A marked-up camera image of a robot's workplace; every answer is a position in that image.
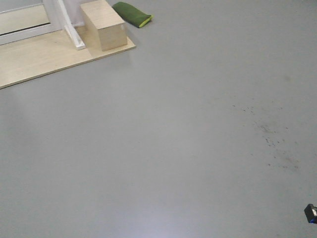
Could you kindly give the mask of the black blue robot base corner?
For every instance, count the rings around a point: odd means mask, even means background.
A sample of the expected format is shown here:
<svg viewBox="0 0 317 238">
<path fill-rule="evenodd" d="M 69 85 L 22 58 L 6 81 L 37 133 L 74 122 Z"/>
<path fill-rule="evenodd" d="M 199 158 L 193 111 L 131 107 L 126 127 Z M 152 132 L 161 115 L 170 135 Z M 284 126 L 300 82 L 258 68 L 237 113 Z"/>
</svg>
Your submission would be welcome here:
<svg viewBox="0 0 317 238">
<path fill-rule="evenodd" d="M 308 204 L 304 209 L 304 213 L 306 215 L 307 221 L 310 224 L 317 223 L 317 207 L 313 204 Z"/>
</svg>

